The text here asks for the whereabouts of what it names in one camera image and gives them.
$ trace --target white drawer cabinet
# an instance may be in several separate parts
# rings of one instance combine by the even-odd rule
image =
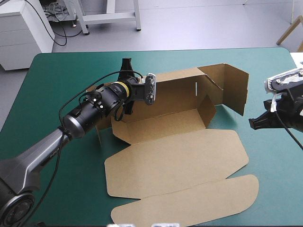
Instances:
[[[48,31],[54,33],[39,0],[30,0]],[[5,70],[29,68],[39,53],[52,52],[53,40],[34,9],[23,0],[11,0],[0,6],[0,64]]]

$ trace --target cardboard flap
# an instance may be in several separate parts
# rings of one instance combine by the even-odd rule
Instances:
[[[201,76],[204,73],[198,68],[190,68],[185,70],[178,70],[173,72],[165,72],[157,74],[157,82],[170,81],[175,79],[182,79],[187,77]]]
[[[114,223],[138,227],[150,227],[153,223],[193,226],[246,210],[256,200],[258,189],[258,179],[245,175],[116,207],[111,217]]]
[[[206,77],[201,79],[201,86],[206,90],[213,104],[224,104],[243,116],[249,74],[228,64],[203,66],[199,69],[223,88],[221,91]]]
[[[243,116],[247,100],[248,73],[225,65],[223,104]]]
[[[197,109],[125,123],[112,119],[113,134],[129,144],[204,129]]]
[[[111,196],[145,198],[222,180],[248,163],[232,130],[202,129],[131,145],[105,161]]]

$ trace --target black cable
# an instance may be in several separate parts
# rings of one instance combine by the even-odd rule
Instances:
[[[67,35],[67,36],[65,36],[65,35],[61,35],[61,34],[59,34],[59,33],[56,33],[55,31],[53,31],[56,35],[58,35],[58,36],[62,36],[62,37],[67,37],[67,38],[70,38],[70,37],[75,37],[75,36],[78,36],[78,35],[80,35],[81,34],[81,32],[82,32],[82,30],[81,31],[79,31],[77,34],[75,34],[75,35]]]
[[[111,76],[113,74],[116,74],[116,73],[120,73],[120,72],[132,72],[132,73],[135,73],[135,74],[138,74],[141,78],[143,78],[143,76],[139,73],[139,72],[136,72],[136,71],[132,71],[132,70],[121,70],[121,71],[116,71],[116,72],[112,72],[112,73],[109,73],[103,77],[101,77],[100,79],[97,79],[94,83],[92,83],[91,85],[89,85],[88,87],[86,87],[84,90],[82,90],[81,92],[79,92],[78,94],[76,94],[73,98],[71,98],[69,101],[67,101],[59,110],[59,119],[60,119],[60,122],[61,122],[61,125],[62,127],[64,128],[64,125],[63,125],[63,121],[62,121],[62,118],[61,118],[61,111],[62,109],[68,104],[70,103],[73,99],[75,99],[78,95],[80,95],[81,93],[83,93],[84,91],[86,91],[89,87],[93,86],[94,84],[96,84],[97,82],[99,82],[100,80],[108,77],[108,76]],[[48,183],[48,186],[46,188],[46,190],[44,191],[42,197],[40,198],[39,202],[37,203],[37,205],[35,206],[35,208],[33,209],[33,211],[29,214],[29,216],[27,217],[27,219],[22,223],[22,225],[20,227],[23,227],[27,222],[28,220],[33,216],[33,214],[36,212],[36,210],[39,208],[40,204],[43,202],[44,198],[46,197],[49,189],[51,188],[52,184],[53,184],[53,180],[57,174],[57,171],[58,171],[58,168],[59,168],[59,162],[60,162],[60,157],[61,157],[61,150],[62,150],[62,145],[63,145],[63,141],[64,141],[64,132],[62,133],[62,136],[61,136],[61,139],[60,139],[60,145],[59,145],[59,149],[58,149],[58,156],[57,156],[57,161],[56,161],[56,166],[55,166],[55,169],[53,171],[53,175],[52,175],[52,178],[50,179],[49,183]]]
[[[51,34],[49,33],[49,31],[47,30],[46,25],[45,25],[44,21],[42,20],[40,14],[35,9],[35,7],[28,0],[24,0],[24,1],[26,1],[34,9],[34,11],[36,12],[36,14],[39,16],[40,20],[42,21],[42,24],[43,24],[44,28],[46,29],[49,37],[54,41],[54,43],[57,44],[57,45],[59,45],[59,46],[65,46],[67,44],[67,37],[66,37],[66,33],[65,33],[65,30],[64,30],[63,26],[61,25],[61,27],[63,29],[63,32],[64,32],[64,35],[65,35],[65,43],[64,44],[60,44],[60,43],[56,42],[55,39],[53,39],[53,37],[51,36]]]
[[[117,113],[118,113],[118,110],[120,109],[120,106],[115,110],[114,112],[114,119],[116,122],[119,122],[122,120],[123,116],[124,116],[124,112],[125,112],[125,105],[122,107],[122,112],[119,116],[119,118],[117,117]]]
[[[54,16],[56,16],[55,14],[53,14],[53,13],[51,13],[51,12],[48,12],[48,11],[44,11],[44,13],[49,13],[49,15],[47,15],[47,17],[54,17]],[[63,28],[63,26],[62,26],[62,24],[61,24],[61,21],[58,20],[58,21],[55,21],[55,22],[59,23],[59,24],[61,25],[62,29],[64,30],[64,28]],[[81,32],[82,32],[82,29],[81,29],[77,34],[75,34],[75,35],[62,35],[62,34],[56,33],[55,31],[53,31],[53,32],[54,32],[56,35],[58,35],[58,36],[70,38],[70,37],[75,37],[75,36],[80,35]]]
[[[61,126],[64,127],[64,125],[63,125],[63,119],[62,119],[62,117],[61,117],[61,112],[62,112],[63,108],[64,108],[68,103],[70,103],[72,100],[74,100],[77,96],[81,95],[81,94],[82,94],[83,92],[85,92],[88,88],[90,88],[91,86],[93,86],[93,85],[95,85],[96,83],[98,83],[100,80],[102,80],[102,79],[104,79],[104,78],[106,78],[106,77],[109,77],[109,76],[111,76],[111,75],[114,75],[114,74],[116,74],[116,73],[120,73],[120,72],[132,72],[132,73],[135,73],[135,74],[139,75],[141,78],[143,78],[143,76],[142,76],[139,72],[136,72],[136,71],[133,71],[133,70],[120,70],[120,71],[116,71],[116,72],[111,72],[111,73],[109,73],[109,74],[107,74],[107,75],[105,75],[105,76],[103,76],[103,77],[97,79],[95,82],[93,82],[92,84],[88,85],[88,86],[87,86],[86,88],[84,88],[82,91],[80,91],[80,92],[78,92],[76,95],[74,95],[74,96],[73,96],[71,99],[69,99],[63,106],[61,106],[61,108],[60,108],[60,110],[59,110],[59,113],[58,113],[58,115],[59,115],[59,121],[60,121],[60,123],[61,123]]]
[[[58,156],[57,156],[57,160],[56,160],[56,166],[55,166],[55,169],[53,171],[52,178],[50,179],[50,181],[48,183],[48,186],[47,186],[46,190],[44,191],[42,197],[40,198],[39,202],[37,203],[37,205],[35,206],[33,211],[30,213],[30,215],[27,217],[27,219],[22,223],[21,227],[23,227],[28,222],[28,220],[33,216],[33,214],[39,208],[40,204],[43,202],[44,198],[46,197],[49,189],[51,188],[51,186],[53,184],[53,180],[54,180],[54,178],[57,174],[58,168],[59,168],[59,162],[60,162],[60,157],[61,157],[61,150],[62,150],[63,141],[64,141],[64,133],[62,133],[62,136],[61,136],[61,139],[60,139],[60,145],[59,145],[59,149],[58,149]]]
[[[299,142],[299,140],[289,131],[288,127],[284,124],[282,119],[280,118],[277,111],[275,111],[277,119],[280,121],[281,125],[285,128],[285,130],[288,132],[288,134],[293,138],[293,140],[299,145],[299,147],[303,150],[302,144]]]

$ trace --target white table leg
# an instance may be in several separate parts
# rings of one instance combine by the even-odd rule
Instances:
[[[139,2],[134,0],[134,15],[136,17],[137,31],[141,31],[141,21],[140,21],[140,12],[139,12]]]
[[[294,0],[293,0],[293,5],[292,5],[292,18],[290,20],[290,24],[292,24],[294,21]]]
[[[76,13],[77,13],[77,16],[78,16],[78,19],[79,19],[79,22],[80,22],[83,33],[84,34],[89,34],[89,31],[88,31],[88,29],[86,27],[86,24],[84,22],[84,19],[83,19],[83,12],[82,12],[82,8],[81,8],[81,2],[79,2],[79,1],[80,0],[73,0],[74,6],[75,6],[75,9],[76,9]]]

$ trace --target drawer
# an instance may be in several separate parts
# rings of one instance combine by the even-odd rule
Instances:
[[[35,43],[35,39],[29,30],[0,32],[0,46],[32,43]]]
[[[21,15],[0,17],[0,32],[28,29]]]
[[[37,44],[0,46],[0,64],[5,70],[27,69],[39,53]]]

